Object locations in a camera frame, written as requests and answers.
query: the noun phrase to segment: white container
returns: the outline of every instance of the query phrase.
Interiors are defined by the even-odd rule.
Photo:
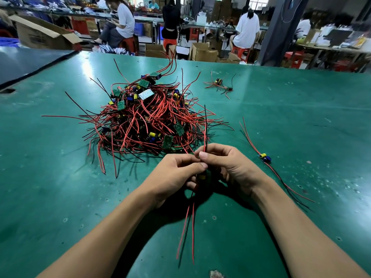
[[[200,26],[206,25],[206,13],[204,12],[198,13],[196,25],[200,25]]]

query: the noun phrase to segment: white t-shirt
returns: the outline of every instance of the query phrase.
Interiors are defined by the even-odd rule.
[[[241,16],[236,30],[239,34],[233,38],[233,44],[239,48],[251,48],[254,44],[256,33],[260,31],[259,18],[256,14],[250,19],[248,13]]]
[[[117,15],[118,23],[126,26],[124,29],[116,27],[117,32],[119,32],[124,38],[133,37],[135,20],[130,9],[123,3],[120,3],[117,8]]]
[[[308,35],[309,30],[311,29],[311,21],[304,19],[299,22],[298,27],[295,31],[295,36],[297,39],[303,38]]]

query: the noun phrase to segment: green workbench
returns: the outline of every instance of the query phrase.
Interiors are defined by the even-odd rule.
[[[16,84],[0,95],[0,277],[34,277],[75,244],[138,187],[159,162],[145,156],[120,162],[115,179],[112,157],[87,156],[87,124],[68,118],[106,104],[106,88],[167,65],[158,58],[81,52]],[[245,117],[250,138],[266,152],[284,181],[316,203],[308,216],[371,274],[371,190],[369,141],[371,91],[368,74],[307,71],[235,64],[178,61],[161,82],[192,85],[201,104],[224,117],[236,131],[210,130],[211,140],[233,145],[273,176],[240,132]],[[204,89],[210,71],[233,74],[228,100]],[[168,208],[149,214],[132,237],[115,274],[121,277],[287,277],[285,264],[259,215],[234,200],[222,187],[211,186],[199,200],[195,217],[195,265],[191,226],[181,263],[175,259],[188,200],[184,193],[169,199]]]

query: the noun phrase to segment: long hair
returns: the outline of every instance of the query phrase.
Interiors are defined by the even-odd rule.
[[[108,6],[109,3],[116,3],[116,4],[120,4],[120,3],[123,3],[125,6],[128,7],[129,11],[131,12],[132,16],[134,16],[134,12],[133,12],[133,9],[131,8],[131,6],[129,6],[124,0],[106,0],[106,4]]]
[[[249,18],[249,19],[252,19],[253,16],[254,16],[254,11],[253,11],[251,8],[249,8],[249,9],[248,9],[248,18]]]

